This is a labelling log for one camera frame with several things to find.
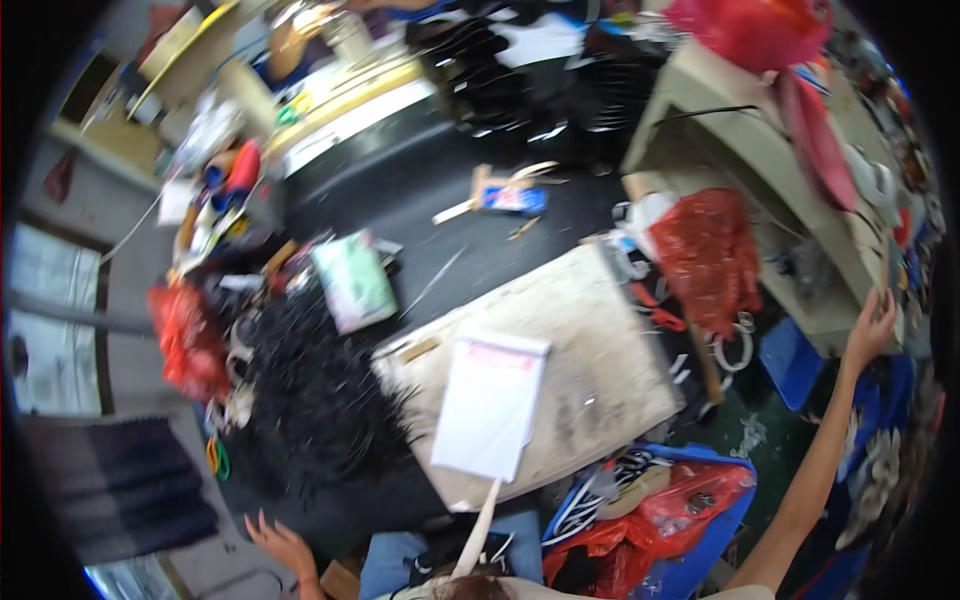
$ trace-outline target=paper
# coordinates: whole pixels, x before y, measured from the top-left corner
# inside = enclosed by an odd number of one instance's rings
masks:
[[[430,464],[512,482],[549,348],[489,331],[458,333]]]
[[[192,180],[169,180],[160,190],[160,208],[156,213],[156,226],[180,226],[186,209],[200,196],[200,187]]]

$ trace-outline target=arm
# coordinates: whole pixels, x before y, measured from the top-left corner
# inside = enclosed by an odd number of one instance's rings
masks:
[[[274,521],[276,528],[268,525],[263,509],[260,509],[259,526],[246,515],[243,515],[243,520],[253,543],[297,574],[300,600],[326,600],[317,576],[317,564],[303,538],[280,521]]]
[[[847,340],[833,396],[817,435],[777,514],[725,589],[760,584],[776,592],[800,544],[820,519],[840,463],[850,422],[853,387],[860,372],[880,354],[893,334],[897,317],[893,294],[887,290],[885,305],[879,319],[875,320],[878,299],[879,292],[872,289]]]

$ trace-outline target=red plastic bag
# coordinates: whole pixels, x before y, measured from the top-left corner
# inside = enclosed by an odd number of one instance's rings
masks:
[[[551,548],[543,559],[547,586],[553,585],[567,553],[586,546],[588,556],[604,561],[597,581],[580,593],[626,598],[654,560],[692,550],[713,518],[756,484],[748,468],[708,463],[677,463],[670,468],[670,481],[669,487],[644,498],[631,513],[595,521],[592,529]]]
[[[823,0],[674,0],[663,14],[678,30],[757,74],[816,58],[833,28]]]
[[[793,140],[793,152],[814,193],[836,210],[856,212],[860,194],[836,135],[827,122],[820,94],[793,69],[774,81],[780,116]]]
[[[739,193],[711,187],[684,196],[648,230],[689,319],[729,340],[736,313],[760,309],[756,246]]]
[[[160,351],[166,356],[163,378],[194,400],[223,400],[230,393],[227,354],[208,316],[204,295],[189,283],[152,287],[147,305],[154,319]]]
[[[679,552],[683,554],[696,545],[715,516],[754,485],[754,474],[745,467],[677,463],[670,468],[670,486],[643,498],[637,509],[657,527],[660,540],[669,540],[672,548],[686,548]],[[658,541],[658,548],[667,546]]]

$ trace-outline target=human hair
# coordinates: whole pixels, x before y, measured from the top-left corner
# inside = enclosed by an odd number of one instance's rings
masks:
[[[471,574],[434,588],[433,600],[514,600],[500,580],[491,575]]]

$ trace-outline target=hand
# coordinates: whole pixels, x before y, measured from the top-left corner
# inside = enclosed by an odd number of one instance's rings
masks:
[[[303,582],[317,578],[317,564],[303,538],[278,520],[274,521],[275,529],[268,525],[267,519],[263,516],[263,509],[260,509],[259,527],[247,515],[243,515],[243,520],[253,543],[286,564],[297,574],[298,580]]]
[[[855,375],[877,358],[890,342],[894,334],[894,323],[897,320],[897,305],[894,303],[894,294],[889,289],[883,297],[879,317],[875,319],[876,306],[880,302],[880,293],[877,288],[871,288],[867,294],[867,301],[863,311],[856,320],[856,325],[847,338],[847,349],[844,350],[843,360],[855,371]]]

